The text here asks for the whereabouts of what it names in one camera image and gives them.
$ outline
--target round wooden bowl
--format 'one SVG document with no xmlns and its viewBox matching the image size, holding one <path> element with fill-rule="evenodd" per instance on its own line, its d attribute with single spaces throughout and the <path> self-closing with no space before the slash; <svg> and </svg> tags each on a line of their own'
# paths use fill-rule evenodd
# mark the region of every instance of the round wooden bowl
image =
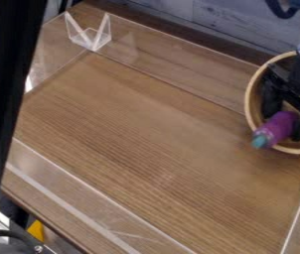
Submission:
<svg viewBox="0 0 300 254">
<path fill-rule="evenodd" d="M 266 72 L 267 65 L 271 63 L 278 63 L 285 68 L 290 68 L 293 60 L 294 60 L 294 56 L 295 56 L 295 53 L 289 52 L 273 58 L 261 66 L 261 68 L 256 70 L 255 74 L 252 75 L 250 79 L 246 92 L 244 92 L 243 111 L 244 111 L 244 117 L 246 117 L 246 121 L 251 131 L 255 130 L 263 123 L 263 118 L 259 112 L 259 107 L 261 107 L 259 86 L 261 86 L 261 78 Z M 283 103 L 282 107 L 283 107 L 282 108 L 283 110 L 295 111 L 287 103 Z M 273 149 L 287 154 L 300 155 L 300 142 L 283 140 L 275 146 L 273 146 Z"/>
</svg>

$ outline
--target wooden tabletop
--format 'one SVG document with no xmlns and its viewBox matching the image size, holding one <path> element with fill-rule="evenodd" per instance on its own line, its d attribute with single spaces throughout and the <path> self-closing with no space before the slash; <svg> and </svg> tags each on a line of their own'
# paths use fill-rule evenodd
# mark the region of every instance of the wooden tabletop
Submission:
<svg viewBox="0 0 300 254">
<path fill-rule="evenodd" d="M 72 13 L 82 25 L 101 16 L 86 3 Z M 25 97 L 3 192 L 88 253 L 278 253 L 300 157 L 248 145 L 242 95 L 255 66 L 117 17 L 112 26 L 105 48 L 80 53 Z M 96 213 L 94 191 L 155 240 L 132 234 L 137 222 Z"/>
</svg>

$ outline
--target wall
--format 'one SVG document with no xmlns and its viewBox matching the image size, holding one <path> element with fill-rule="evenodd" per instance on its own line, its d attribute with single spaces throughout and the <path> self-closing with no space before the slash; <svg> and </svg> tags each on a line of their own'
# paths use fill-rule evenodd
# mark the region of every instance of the wall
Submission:
<svg viewBox="0 0 300 254">
<path fill-rule="evenodd" d="M 290 51 L 300 44 L 300 12 L 281 20 L 263 0 L 121 1 L 129 8 L 271 53 Z"/>
</svg>

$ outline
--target purple object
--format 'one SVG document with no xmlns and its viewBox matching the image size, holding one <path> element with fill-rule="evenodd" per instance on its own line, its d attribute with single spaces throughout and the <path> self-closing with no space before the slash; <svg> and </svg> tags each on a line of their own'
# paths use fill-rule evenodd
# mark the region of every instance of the purple object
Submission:
<svg viewBox="0 0 300 254">
<path fill-rule="evenodd" d="M 297 120 L 297 113 L 291 111 L 277 112 L 261 127 L 254 130 L 251 146 L 256 149 L 273 147 L 290 136 Z"/>
</svg>

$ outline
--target metal bolt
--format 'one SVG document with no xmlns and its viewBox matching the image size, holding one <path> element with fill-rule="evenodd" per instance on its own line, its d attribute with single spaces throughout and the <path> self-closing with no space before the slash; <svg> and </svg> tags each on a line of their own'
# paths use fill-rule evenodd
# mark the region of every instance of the metal bolt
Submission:
<svg viewBox="0 0 300 254">
<path fill-rule="evenodd" d="M 42 251 L 42 246 L 40 246 L 40 245 L 36 246 L 36 247 L 34 247 L 34 251 L 36 251 L 36 253 L 41 253 L 41 251 Z"/>
</svg>

